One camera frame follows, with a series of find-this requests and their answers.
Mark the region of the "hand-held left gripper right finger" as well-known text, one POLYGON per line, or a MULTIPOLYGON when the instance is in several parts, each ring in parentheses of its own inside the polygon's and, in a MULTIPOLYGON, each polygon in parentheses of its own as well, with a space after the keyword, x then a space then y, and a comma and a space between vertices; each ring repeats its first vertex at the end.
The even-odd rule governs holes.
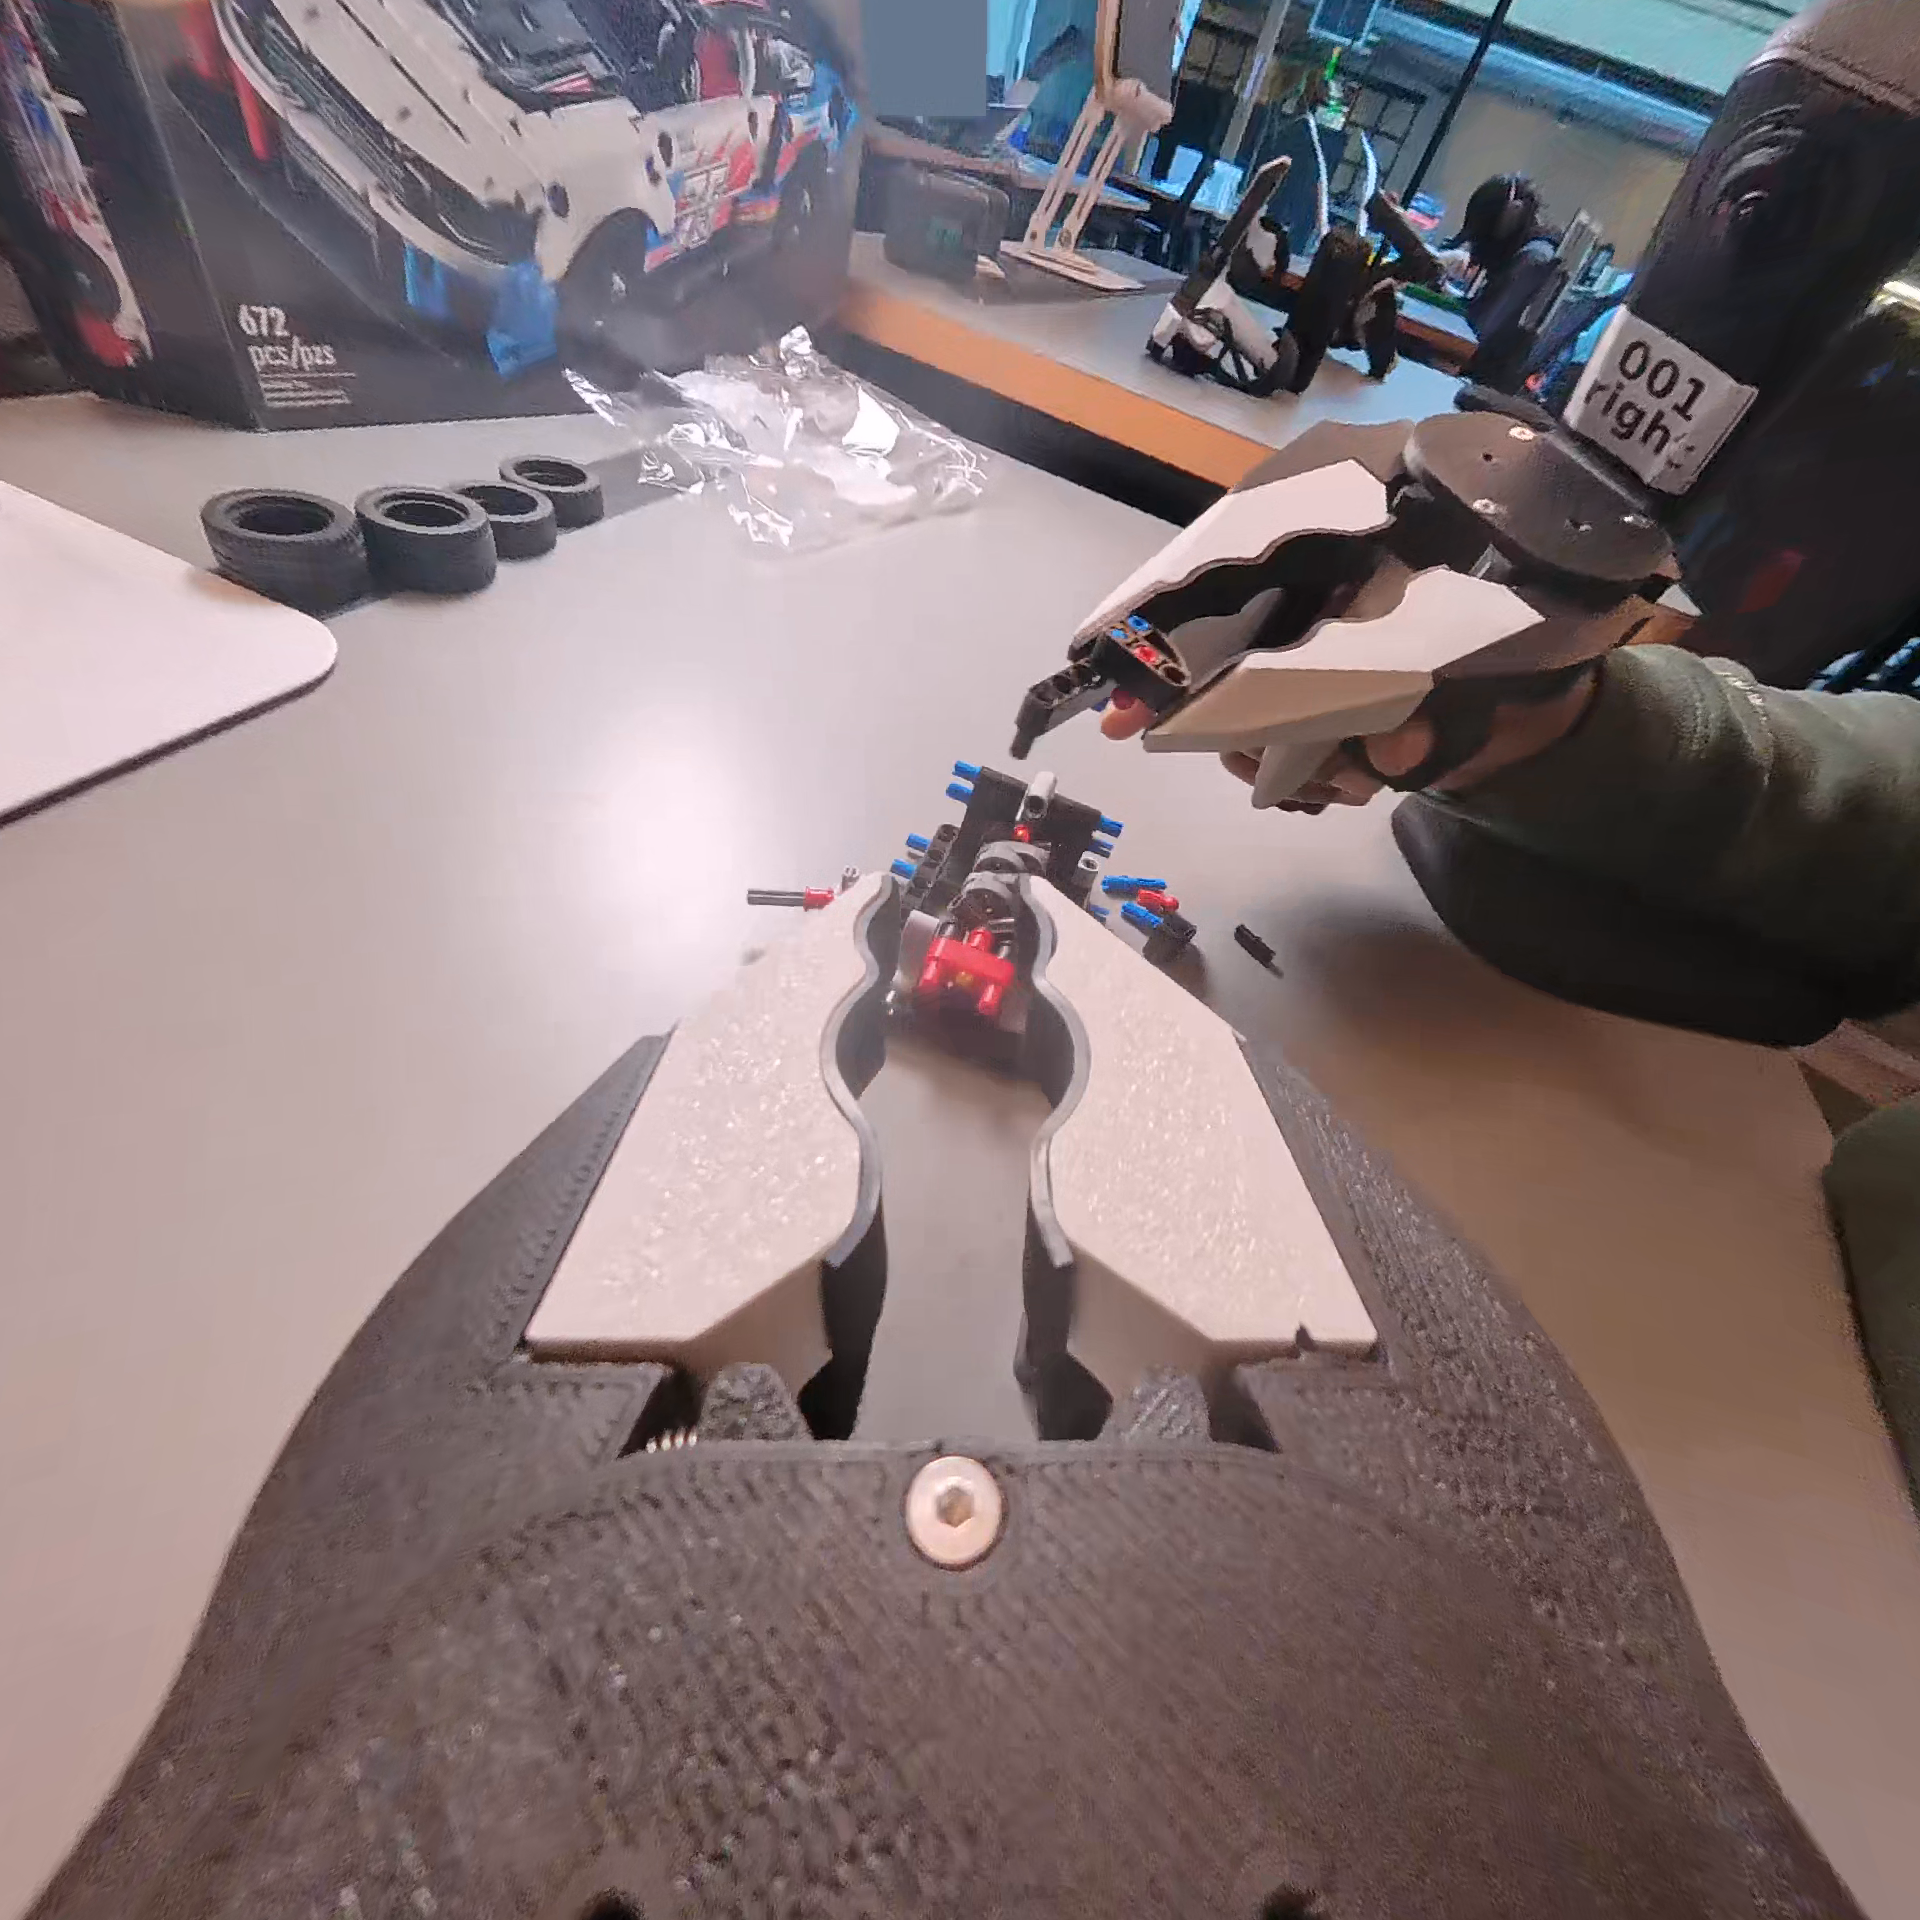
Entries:
POLYGON ((1097 1431, 1155 1373, 1204 1410, 1246 1365, 1379 1356, 1352 1220, 1236 1028, 1045 880, 1026 1048, 1019 1387, 1042 1431, 1097 1431))

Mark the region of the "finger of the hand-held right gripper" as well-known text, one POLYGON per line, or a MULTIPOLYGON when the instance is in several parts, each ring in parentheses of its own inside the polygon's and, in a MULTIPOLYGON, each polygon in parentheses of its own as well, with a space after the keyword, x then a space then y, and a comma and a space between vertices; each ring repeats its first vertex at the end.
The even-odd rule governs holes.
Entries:
POLYGON ((1544 626, 1546 612, 1510 586, 1424 570, 1380 614, 1322 620, 1289 647, 1246 649, 1142 745, 1157 756, 1328 756, 1347 737, 1411 718, 1442 669, 1544 626))
POLYGON ((1281 612, 1289 543, 1363 539, 1390 520, 1413 420, 1322 420, 1163 543, 1076 626, 1068 657, 1131 614, 1171 640, 1193 678, 1213 678, 1281 612))

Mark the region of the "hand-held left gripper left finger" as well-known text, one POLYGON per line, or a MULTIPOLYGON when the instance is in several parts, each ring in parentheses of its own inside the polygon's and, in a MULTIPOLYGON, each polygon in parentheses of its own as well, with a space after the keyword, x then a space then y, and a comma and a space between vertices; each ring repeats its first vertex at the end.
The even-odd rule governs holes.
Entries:
POLYGON ((763 1365, 863 1394, 886 1294, 863 1112, 887 1043, 902 883, 863 877, 663 1040, 524 1329, 542 1361, 763 1365))

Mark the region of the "black triangular lego beam assembly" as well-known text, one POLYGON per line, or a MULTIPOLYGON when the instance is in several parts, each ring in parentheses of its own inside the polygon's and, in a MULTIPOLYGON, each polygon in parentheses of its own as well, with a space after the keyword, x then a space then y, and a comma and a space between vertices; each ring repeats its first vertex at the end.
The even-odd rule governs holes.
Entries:
POLYGON ((1155 719, 1181 707, 1190 694, 1193 675, 1171 640, 1142 614, 1120 618, 1073 640, 1065 667, 1026 691, 1012 756, 1027 758, 1045 733, 1082 711, 1107 710, 1120 696, 1155 719))

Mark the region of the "lego chassis assembly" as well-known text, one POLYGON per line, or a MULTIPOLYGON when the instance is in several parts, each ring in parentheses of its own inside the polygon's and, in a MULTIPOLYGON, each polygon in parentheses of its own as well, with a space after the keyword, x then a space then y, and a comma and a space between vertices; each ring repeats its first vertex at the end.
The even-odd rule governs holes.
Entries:
POLYGON ((1194 1008, 1179 984, 1086 916, 1112 819, 1053 773, 961 768, 962 819, 852 888, 771 892, 814 909, 741 967, 659 1056, 659 1093, 741 1098, 733 1124, 825 1149, 834 1175, 872 1174, 857 1098, 892 1028, 1042 1085, 1061 1117, 1126 1093, 1155 1065, 1148 1034, 1194 1008))

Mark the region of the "black lego tyre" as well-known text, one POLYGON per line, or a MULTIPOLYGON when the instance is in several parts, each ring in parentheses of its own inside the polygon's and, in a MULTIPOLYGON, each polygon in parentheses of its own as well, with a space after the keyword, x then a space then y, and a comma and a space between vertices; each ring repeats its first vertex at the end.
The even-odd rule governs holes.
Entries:
POLYGON ((557 516, 561 532, 579 532, 608 516, 605 481, 594 463, 535 452, 505 459, 496 475, 505 482, 538 494, 557 516))
POLYGON ((391 482, 360 494, 353 510, 377 589, 464 597, 493 586, 490 518, 466 494, 391 482))
POLYGON ((201 524, 215 571, 276 605, 333 614, 373 594, 373 567, 353 510, 288 489, 225 490, 201 524))
POLYGON ((557 551, 558 506, 548 494, 509 478, 454 482, 451 494, 484 513, 499 562, 520 564, 557 551))

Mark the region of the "lego set box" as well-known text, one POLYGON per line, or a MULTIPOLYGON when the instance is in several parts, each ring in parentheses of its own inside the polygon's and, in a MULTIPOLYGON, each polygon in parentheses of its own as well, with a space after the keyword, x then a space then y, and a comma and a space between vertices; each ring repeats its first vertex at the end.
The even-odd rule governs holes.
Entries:
POLYGON ((5 3, 4 266, 81 390, 539 417, 828 322, 857 3, 5 3))

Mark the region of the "person's right hand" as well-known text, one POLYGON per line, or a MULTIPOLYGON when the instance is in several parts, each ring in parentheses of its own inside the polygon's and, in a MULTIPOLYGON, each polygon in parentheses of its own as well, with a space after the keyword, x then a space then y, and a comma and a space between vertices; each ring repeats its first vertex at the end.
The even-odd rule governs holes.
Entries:
MULTIPOLYGON (((1131 742, 1148 730, 1152 711, 1131 696, 1115 696, 1097 718, 1097 730, 1109 742, 1131 742)), ((1322 815, 1340 806, 1371 803, 1387 789, 1390 776, 1417 768, 1433 746, 1433 725, 1424 715, 1395 730, 1363 737, 1360 745, 1339 745, 1294 789, 1277 802, 1256 802, 1259 808, 1322 815)), ((1254 789, 1263 773, 1259 756, 1224 752, 1219 765, 1254 789)))

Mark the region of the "black and white device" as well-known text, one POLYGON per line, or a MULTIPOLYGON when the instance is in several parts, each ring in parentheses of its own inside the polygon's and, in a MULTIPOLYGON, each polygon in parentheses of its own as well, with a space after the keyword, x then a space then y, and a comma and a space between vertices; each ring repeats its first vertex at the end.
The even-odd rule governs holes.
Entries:
POLYGON ((1372 382, 1398 363, 1399 295, 1441 291, 1457 258, 1438 253, 1405 207, 1375 191, 1371 235, 1332 225, 1294 288, 1287 335, 1294 347, 1293 393, 1306 393, 1332 347, 1353 347, 1372 382))
POLYGON ((1289 169, 1289 156, 1277 156, 1254 169, 1221 235, 1197 256, 1173 299, 1161 311, 1143 346, 1148 361, 1186 377, 1206 376, 1250 397, 1301 393, 1314 382, 1332 347, 1336 322, 1324 311, 1314 311, 1306 285, 1301 285, 1289 322, 1281 330, 1266 330, 1229 284, 1243 243, 1263 225, 1263 214, 1289 169))

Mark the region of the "table with orange edge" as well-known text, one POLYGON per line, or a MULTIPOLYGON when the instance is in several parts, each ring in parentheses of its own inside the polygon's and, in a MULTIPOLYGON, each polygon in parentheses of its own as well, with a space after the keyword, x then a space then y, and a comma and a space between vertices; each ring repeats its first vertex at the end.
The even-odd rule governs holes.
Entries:
POLYGON ((1371 381, 1336 351, 1306 393, 1241 397, 1155 363, 1163 270, 1100 250, 1131 291, 1086 291, 1014 258, 961 285, 887 258, 852 235, 828 353, 973 443, 1115 497, 1186 501, 1246 478, 1322 420, 1422 420, 1455 407, 1460 377, 1399 357, 1371 381))

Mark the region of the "pale wooden stand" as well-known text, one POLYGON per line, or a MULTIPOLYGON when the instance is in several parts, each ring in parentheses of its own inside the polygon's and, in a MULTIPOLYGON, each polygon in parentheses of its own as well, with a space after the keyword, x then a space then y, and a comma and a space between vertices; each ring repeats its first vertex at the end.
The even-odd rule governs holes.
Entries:
POLYGON ((1095 6, 1092 87, 1022 235, 1001 243, 1001 270, 1035 270, 1103 299, 1142 291, 1139 277, 1103 266, 1082 241, 1120 160, 1136 163, 1173 119, 1181 10, 1181 3, 1095 6))

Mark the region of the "black case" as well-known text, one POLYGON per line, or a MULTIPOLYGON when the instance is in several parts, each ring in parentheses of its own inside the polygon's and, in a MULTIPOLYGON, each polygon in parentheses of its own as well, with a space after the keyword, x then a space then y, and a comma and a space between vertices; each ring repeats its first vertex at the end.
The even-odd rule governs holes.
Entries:
POLYGON ((969 288, 997 272, 1012 196, 993 179, 908 164, 881 195, 881 256, 908 274, 969 288))

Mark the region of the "clear plastic bag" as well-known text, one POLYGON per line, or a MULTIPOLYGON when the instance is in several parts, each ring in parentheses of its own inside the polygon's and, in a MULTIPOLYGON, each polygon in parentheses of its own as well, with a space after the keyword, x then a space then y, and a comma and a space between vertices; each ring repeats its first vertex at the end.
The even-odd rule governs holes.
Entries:
POLYGON ((689 497, 778 554, 813 554, 969 513, 989 459, 832 361, 803 326, 751 353, 659 373, 579 353, 579 404, 619 450, 592 462, 608 516, 689 497))

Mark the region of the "white book stand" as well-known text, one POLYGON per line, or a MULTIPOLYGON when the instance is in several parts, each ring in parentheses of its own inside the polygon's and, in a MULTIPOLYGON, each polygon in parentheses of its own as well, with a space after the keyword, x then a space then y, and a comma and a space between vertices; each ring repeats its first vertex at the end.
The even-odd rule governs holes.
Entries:
POLYGON ((4 486, 4 819, 323 682, 322 620, 4 486))

